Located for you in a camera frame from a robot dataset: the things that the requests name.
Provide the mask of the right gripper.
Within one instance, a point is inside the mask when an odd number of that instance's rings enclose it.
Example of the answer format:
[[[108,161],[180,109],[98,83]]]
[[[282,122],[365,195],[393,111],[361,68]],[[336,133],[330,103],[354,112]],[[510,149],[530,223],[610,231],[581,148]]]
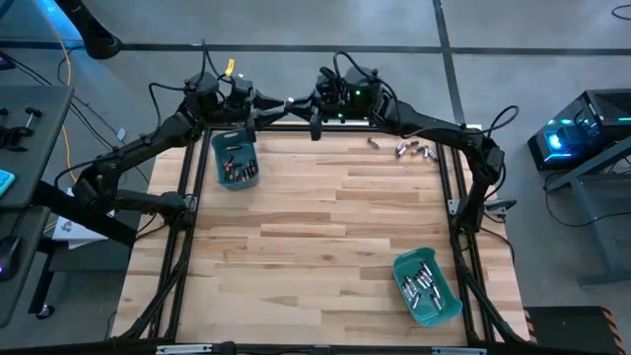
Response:
[[[294,98],[298,117],[309,122],[311,139],[321,138],[323,126],[330,120],[339,124],[368,120],[382,91],[377,76],[351,67],[341,75],[328,67],[320,67],[315,89],[306,96]]]

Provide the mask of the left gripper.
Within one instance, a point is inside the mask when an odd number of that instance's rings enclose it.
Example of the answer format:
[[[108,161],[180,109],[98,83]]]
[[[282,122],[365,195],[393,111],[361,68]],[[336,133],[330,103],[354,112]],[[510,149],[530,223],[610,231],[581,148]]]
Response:
[[[241,77],[231,80],[231,92],[228,96],[228,117],[232,125],[238,125],[245,130],[245,137],[249,142],[255,142],[255,123],[252,113],[253,83]],[[255,112],[256,123],[273,123],[291,113],[293,98],[276,99],[257,93],[255,105],[257,107],[274,107],[268,109],[258,108]]]

